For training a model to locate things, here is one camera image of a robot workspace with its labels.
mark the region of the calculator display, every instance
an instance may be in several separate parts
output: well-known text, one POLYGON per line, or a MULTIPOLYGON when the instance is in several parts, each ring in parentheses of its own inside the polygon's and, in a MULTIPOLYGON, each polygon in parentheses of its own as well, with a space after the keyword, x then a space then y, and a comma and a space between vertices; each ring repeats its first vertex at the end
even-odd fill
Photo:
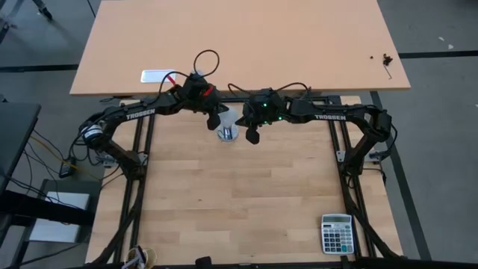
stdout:
POLYGON ((323 222, 349 223, 350 222, 350 217, 323 217, 323 222))

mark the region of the gray floor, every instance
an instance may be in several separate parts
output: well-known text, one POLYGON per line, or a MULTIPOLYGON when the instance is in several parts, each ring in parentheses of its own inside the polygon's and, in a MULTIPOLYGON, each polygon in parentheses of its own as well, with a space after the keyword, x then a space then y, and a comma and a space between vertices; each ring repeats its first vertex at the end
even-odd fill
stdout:
MULTIPOLYGON (((85 0, 45 0, 56 18, 48 24, 25 1, 12 29, 0 45, 0 67, 77 64, 93 24, 85 0)), ((99 0, 92 0, 94 9, 99 0)), ((476 0, 381 0, 383 16, 399 52, 478 49, 478 1, 476 0)), ((406 176, 432 257, 436 260, 478 263, 478 58, 403 60, 412 84, 407 92, 380 93, 383 105, 394 117, 397 141, 406 176)), ((74 71, 0 74, 0 93, 11 101, 39 102, 43 109, 37 130, 64 152, 78 124, 105 106, 99 98, 71 97, 74 71)), ((371 103, 368 93, 363 102, 371 103)), ((59 164, 36 147, 53 167, 59 164)), ((25 159, 15 177, 28 178, 25 159)), ((48 175, 33 163, 34 186, 48 175)), ((93 169, 101 175, 101 169, 93 169)), ((397 182, 389 161, 387 190, 403 251, 418 258, 397 182)), ((78 180, 88 180, 78 174, 78 180)), ((21 229, 9 231, 0 249, 0 265, 10 263, 21 229)), ((34 244, 26 259, 64 248, 65 244, 34 244)), ((26 268, 66 268, 80 265, 87 246, 26 268)))

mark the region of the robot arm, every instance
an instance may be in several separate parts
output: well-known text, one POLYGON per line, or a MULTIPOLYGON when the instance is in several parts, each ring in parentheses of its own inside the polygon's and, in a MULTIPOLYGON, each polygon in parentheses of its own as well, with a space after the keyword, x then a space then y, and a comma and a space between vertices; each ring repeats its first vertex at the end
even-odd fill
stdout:
POLYGON ((129 120, 136 120, 152 114, 171 115, 181 109, 209 115, 208 129, 214 130, 220 124, 219 113, 228 108, 220 102, 217 88, 209 84, 203 76, 190 74, 184 85, 174 85, 167 92, 153 99, 106 108, 102 113, 94 114, 80 126, 84 142, 91 149, 106 152, 121 166, 126 177, 142 176, 141 161, 136 152, 126 151, 112 140, 116 128, 129 120))
POLYGON ((251 96, 236 124, 247 127, 246 139, 257 144, 258 127, 280 120, 294 124, 311 120, 342 120, 356 124, 364 136, 345 153, 342 168, 348 175, 360 175, 366 154, 391 134, 391 116, 373 105, 315 105, 305 99, 281 97, 272 89, 263 89, 251 96))

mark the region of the wooden tabletop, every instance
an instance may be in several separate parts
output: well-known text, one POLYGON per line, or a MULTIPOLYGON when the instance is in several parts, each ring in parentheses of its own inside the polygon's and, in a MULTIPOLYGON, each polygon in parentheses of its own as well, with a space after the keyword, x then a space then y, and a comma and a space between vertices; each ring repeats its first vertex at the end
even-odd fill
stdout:
MULTIPOLYGON (((156 93, 158 83, 140 82, 143 70, 188 74, 205 49, 220 55, 208 77, 220 90, 296 81, 322 91, 410 88, 376 0, 130 0, 102 1, 70 93, 156 93)), ((204 55, 197 66, 215 63, 204 55)))
MULTIPOLYGON (((157 264, 191 265, 202 256, 216 264, 338 261, 323 254, 319 236, 323 214, 345 212, 327 122, 274 123, 260 128, 261 142, 252 145, 243 128, 235 142, 220 142, 205 121, 189 111, 156 117, 138 243, 156 251, 157 264)), ((135 124, 114 135, 126 149, 135 124)), ((361 132, 348 127, 355 144, 361 132)), ((371 225, 401 253, 380 173, 365 170, 360 180, 371 225)), ((101 192, 87 261, 113 237, 124 190, 121 177, 101 192)), ((361 227, 358 236, 366 255, 361 227)))

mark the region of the black desk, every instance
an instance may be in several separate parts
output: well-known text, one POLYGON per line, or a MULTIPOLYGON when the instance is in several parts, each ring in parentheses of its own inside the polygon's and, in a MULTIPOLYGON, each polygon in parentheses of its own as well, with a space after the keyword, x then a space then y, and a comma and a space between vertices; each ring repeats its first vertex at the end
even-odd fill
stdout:
POLYGON ((0 195, 3 194, 28 138, 37 123, 40 105, 0 102, 0 195))
POLYGON ((28 226, 37 218, 93 225, 94 213, 91 211, 6 190, 39 112, 40 106, 36 104, 0 102, 0 243, 9 226, 28 226))

